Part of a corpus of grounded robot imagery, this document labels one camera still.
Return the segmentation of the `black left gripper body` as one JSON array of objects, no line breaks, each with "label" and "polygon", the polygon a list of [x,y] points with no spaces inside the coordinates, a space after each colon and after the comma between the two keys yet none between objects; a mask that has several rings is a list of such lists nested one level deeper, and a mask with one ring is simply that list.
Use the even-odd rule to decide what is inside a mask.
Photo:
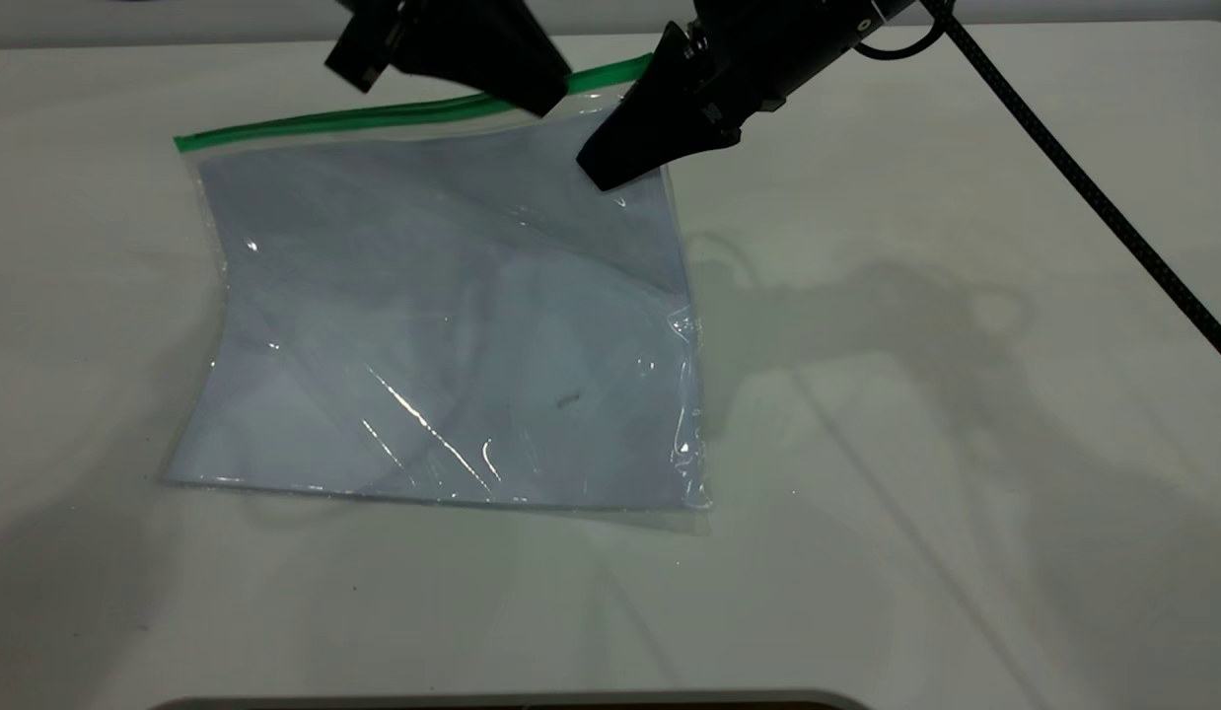
[{"label": "black left gripper body", "polygon": [[350,18],[324,66],[368,93],[393,64],[398,38],[418,13],[418,1],[336,1]]}]

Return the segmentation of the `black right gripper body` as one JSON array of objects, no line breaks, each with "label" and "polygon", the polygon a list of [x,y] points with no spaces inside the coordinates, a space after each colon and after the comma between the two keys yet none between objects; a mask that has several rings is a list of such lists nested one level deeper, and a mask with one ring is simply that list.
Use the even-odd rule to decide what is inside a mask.
[{"label": "black right gripper body", "polygon": [[734,131],[781,108],[868,34],[866,1],[696,1],[668,26],[650,64],[661,101]]}]

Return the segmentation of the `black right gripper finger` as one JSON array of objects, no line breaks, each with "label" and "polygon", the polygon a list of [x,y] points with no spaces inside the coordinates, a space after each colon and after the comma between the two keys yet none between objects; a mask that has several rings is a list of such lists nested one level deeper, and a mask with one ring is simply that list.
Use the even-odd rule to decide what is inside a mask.
[{"label": "black right gripper finger", "polygon": [[711,62],[687,39],[662,39],[645,72],[576,154],[598,189],[617,189],[676,159],[723,150],[740,127],[709,117],[696,90]]}]

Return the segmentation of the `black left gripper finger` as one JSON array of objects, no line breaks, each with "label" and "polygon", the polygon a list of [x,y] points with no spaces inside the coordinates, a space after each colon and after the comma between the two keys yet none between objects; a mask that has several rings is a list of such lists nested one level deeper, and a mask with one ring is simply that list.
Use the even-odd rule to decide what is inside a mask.
[{"label": "black left gripper finger", "polygon": [[525,1],[403,1],[393,65],[545,116],[571,68]]}]

